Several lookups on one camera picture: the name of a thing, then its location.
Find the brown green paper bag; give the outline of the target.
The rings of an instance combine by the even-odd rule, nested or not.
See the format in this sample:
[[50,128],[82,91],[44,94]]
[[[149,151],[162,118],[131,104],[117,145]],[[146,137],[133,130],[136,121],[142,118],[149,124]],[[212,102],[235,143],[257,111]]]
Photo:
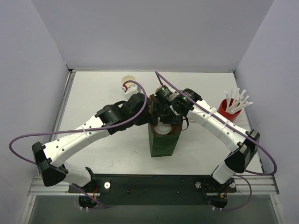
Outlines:
[[[149,107],[149,112],[152,115],[152,103]],[[149,133],[149,148],[151,157],[172,156],[178,139],[182,132],[182,124],[179,126],[158,123],[153,125],[152,119],[148,124]]]

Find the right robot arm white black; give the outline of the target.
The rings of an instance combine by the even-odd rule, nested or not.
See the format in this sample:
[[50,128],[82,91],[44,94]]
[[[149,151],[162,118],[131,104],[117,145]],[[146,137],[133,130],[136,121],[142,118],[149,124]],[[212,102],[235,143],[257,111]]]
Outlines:
[[224,162],[217,166],[212,178],[224,184],[236,173],[243,173],[257,152],[256,143],[260,133],[238,127],[220,115],[196,92],[184,89],[178,91],[162,86],[154,94],[153,112],[159,116],[159,122],[171,124],[173,118],[193,120],[216,136],[230,150]]

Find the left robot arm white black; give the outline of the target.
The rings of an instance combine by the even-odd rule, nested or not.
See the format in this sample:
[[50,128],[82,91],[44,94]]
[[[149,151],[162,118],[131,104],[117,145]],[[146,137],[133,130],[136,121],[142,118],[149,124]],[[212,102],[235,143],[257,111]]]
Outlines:
[[88,121],[78,127],[75,133],[48,143],[32,145],[34,159],[46,187],[60,182],[76,184],[83,191],[90,192],[96,186],[95,175],[89,167],[78,167],[67,163],[74,154],[88,145],[124,131],[133,125],[149,123],[150,99],[142,93],[133,94],[128,101],[106,105]]

